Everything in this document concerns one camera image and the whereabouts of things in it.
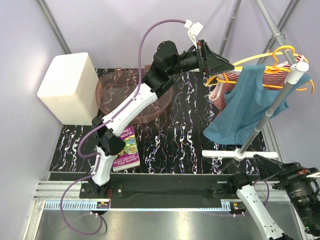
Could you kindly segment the blue tank top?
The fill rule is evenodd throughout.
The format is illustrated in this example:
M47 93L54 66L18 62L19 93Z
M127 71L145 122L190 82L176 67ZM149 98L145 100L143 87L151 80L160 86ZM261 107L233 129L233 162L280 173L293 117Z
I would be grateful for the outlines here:
M280 90L263 87L265 66L247 65L233 90L224 94L226 107L203 131L203 135L223 145L243 145Z

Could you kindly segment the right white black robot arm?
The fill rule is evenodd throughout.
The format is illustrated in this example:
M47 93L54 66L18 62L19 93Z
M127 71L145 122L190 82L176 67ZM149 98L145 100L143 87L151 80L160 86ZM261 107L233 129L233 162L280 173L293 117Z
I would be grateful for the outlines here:
M317 180L320 171L316 167L304 167L299 162L283 163L278 160L254 154L259 180L266 184L267 200L289 202L299 219L299 230L320 238L320 185ZM244 173L230 175L227 192L232 198L239 198L253 218L264 240L288 240L290 237L276 223L262 203L254 183Z

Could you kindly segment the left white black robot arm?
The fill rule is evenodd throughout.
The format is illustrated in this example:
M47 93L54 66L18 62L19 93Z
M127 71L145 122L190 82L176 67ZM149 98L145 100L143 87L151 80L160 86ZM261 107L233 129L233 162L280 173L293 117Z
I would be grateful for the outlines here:
M211 51L204 40L199 40L181 54L174 42L167 40L160 43L141 84L113 112L92 120L98 144L93 176L88 181L90 192L97 198L103 198L108 193L113 162L125 148L120 135L142 110L174 85L174 75L198 69L209 78L234 68L229 60Z

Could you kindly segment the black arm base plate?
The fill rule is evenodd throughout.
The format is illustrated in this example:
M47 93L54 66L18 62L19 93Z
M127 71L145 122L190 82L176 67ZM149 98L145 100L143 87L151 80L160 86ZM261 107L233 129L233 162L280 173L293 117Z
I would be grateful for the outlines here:
M236 200L228 191L228 174L112 173L103 186L85 180L81 199L111 198L113 210L147 209L195 211L219 208L221 200Z

